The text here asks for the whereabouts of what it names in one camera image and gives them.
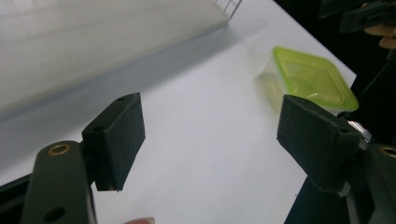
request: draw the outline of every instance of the screw hole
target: screw hole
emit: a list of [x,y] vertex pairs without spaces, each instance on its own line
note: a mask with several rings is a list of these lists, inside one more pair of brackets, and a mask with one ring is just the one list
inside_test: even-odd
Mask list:
[[98,126],[98,127],[95,127],[94,129],[93,129],[93,131],[94,132],[101,132],[102,130],[104,130],[105,129],[105,127],[103,127],[103,126]]
[[44,222],[55,222],[64,216],[64,212],[64,208],[62,207],[54,208],[44,216]]
[[67,144],[60,144],[58,146],[54,146],[48,150],[48,154],[51,156],[59,156],[70,150],[70,146]]
[[386,155],[388,155],[390,157],[393,157],[393,158],[396,158],[396,150],[395,149],[393,149],[393,148],[384,148],[384,149],[382,149],[382,151]]

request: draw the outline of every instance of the yellow-green plastic container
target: yellow-green plastic container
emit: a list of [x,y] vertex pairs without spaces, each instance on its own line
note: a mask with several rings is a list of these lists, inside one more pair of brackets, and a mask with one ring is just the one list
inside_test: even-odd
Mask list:
[[270,104],[278,111],[284,94],[311,100],[334,114],[359,107],[338,69],[322,57],[274,47],[262,79]]

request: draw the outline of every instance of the white table surface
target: white table surface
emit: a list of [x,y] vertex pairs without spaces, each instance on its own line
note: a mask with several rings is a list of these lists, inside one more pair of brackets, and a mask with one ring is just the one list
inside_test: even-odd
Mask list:
[[277,142],[278,114],[258,81],[276,45],[330,59],[349,85],[355,77],[276,3],[245,0],[225,28],[2,116],[0,184],[140,91],[147,138],[122,192],[94,190],[99,223],[283,223],[305,174]]

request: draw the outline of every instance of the black mechanical arm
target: black mechanical arm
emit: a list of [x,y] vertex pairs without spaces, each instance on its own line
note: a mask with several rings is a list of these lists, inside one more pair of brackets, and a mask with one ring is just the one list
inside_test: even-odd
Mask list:
[[284,96],[277,139],[307,174],[285,223],[396,223],[396,147],[367,136],[353,120]]
[[30,175],[0,187],[0,223],[96,223],[91,184],[122,190],[145,139],[140,93],[115,100],[82,137],[44,147]]

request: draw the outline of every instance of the fingertip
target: fingertip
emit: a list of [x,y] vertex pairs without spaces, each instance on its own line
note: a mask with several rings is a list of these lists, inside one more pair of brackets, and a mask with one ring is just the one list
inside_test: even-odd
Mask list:
[[155,224],[155,219],[154,217],[143,217],[125,222],[124,224]]

